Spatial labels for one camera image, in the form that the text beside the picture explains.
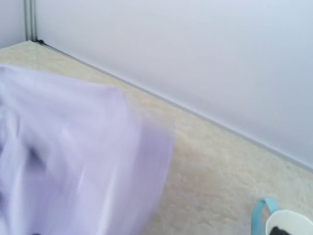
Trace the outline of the lilac umbrella with black lining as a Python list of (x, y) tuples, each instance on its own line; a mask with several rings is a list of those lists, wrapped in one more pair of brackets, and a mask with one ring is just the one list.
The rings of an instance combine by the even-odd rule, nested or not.
[(0, 67), (0, 232), (139, 235), (174, 131), (117, 88)]

